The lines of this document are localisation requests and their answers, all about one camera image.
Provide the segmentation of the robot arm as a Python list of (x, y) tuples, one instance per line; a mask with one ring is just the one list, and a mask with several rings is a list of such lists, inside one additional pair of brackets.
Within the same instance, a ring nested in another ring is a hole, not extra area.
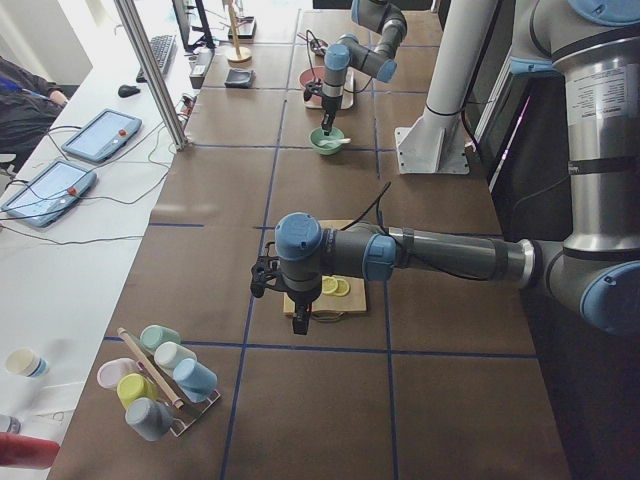
[[(499, 1), (451, 1), (424, 113), (397, 128), (400, 173), (459, 173), (445, 153), (467, 101), (469, 76)], [(326, 51), (321, 87), (327, 135), (341, 106), (349, 67), (389, 81), (407, 32), (386, 1), (353, 1), (352, 19), (381, 34), (375, 49), (344, 35)], [(475, 281), (510, 280), (546, 293), (589, 324), (639, 335), (639, 1), (515, 1), (511, 72), (561, 74), (565, 82), (572, 232), (562, 241), (466, 237), (352, 221), (323, 229), (306, 213), (275, 227), (276, 257), (252, 269), (264, 288), (293, 301), (292, 329), (306, 335), (312, 304), (330, 274), (386, 281), (394, 267)]]
[(342, 106), (347, 70), (353, 68), (389, 83), (397, 68), (396, 52), (407, 34), (404, 14), (388, 1), (353, 1), (351, 19), (380, 38), (373, 48), (369, 48), (361, 44), (355, 35), (345, 34), (327, 48), (321, 88), (324, 110), (321, 129), (326, 136), (331, 133), (336, 114)]

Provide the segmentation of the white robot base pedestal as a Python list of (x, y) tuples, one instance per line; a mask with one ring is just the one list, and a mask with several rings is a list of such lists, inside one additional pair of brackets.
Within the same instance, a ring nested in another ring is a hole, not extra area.
[(497, 6), (495, 0), (450, 3), (423, 114), (395, 130), (401, 174), (469, 173), (460, 114)]

